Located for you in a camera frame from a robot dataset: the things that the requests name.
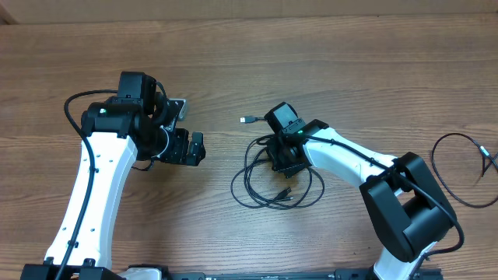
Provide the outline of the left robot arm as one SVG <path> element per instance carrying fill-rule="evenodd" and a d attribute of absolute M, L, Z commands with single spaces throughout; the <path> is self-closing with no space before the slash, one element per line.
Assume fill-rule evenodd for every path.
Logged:
<path fill-rule="evenodd" d="M 143 72 L 122 72 L 109 98 L 91 103 L 79 123 L 79 172 L 65 217 L 42 264 L 25 264 L 27 279 L 170 279 L 168 268 L 112 267 L 112 241 L 125 181 L 138 161 L 197 166 L 205 158 L 203 135 L 177 128 L 187 102 L 169 98 L 163 85 Z"/>

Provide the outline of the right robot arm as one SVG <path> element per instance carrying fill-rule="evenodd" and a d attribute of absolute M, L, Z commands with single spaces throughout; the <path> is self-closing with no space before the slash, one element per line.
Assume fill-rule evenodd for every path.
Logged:
<path fill-rule="evenodd" d="M 267 153 L 274 171 L 291 177 L 306 167 L 327 170 L 359 189 L 384 249 L 369 271 L 372 279 L 417 279 L 421 264 L 451 228 L 454 209 L 425 161 L 371 151 L 315 119 L 298 117 L 285 102 L 264 119 L 273 131 Z"/>

